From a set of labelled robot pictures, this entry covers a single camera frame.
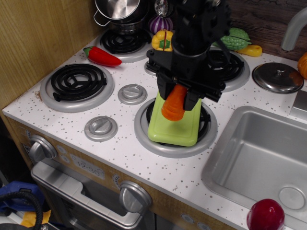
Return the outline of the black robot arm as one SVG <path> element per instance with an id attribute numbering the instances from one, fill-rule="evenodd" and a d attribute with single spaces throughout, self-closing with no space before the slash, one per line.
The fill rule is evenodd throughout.
<path id="1" fill-rule="evenodd" d="M 160 96 L 166 100 L 176 84 L 187 88 L 182 105 L 190 111 L 205 97 L 217 102 L 225 83 L 212 68 L 229 63 L 230 53 L 221 38 L 229 34 L 231 9 L 225 0 L 173 0 L 177 13 L 171 52 L 147 52 L 155 71 Z"/>

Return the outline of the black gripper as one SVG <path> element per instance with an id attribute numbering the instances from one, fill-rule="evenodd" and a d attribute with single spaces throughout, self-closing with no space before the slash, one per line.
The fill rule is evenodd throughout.
<path id="1" fill-rule="evenodd" d="M 157 86 L 162 99 L 166 100 L 176 84 L 187 88 L 183 109 L 191 111 L 199 99 L 218 102 L 225 83 L 211 76 L 208 68 L 207 47 L 198 54 L 188 54 L 174 49 L 172 52 L 150 49 L 146 55 L 160 68 L 156 74 Z"/>

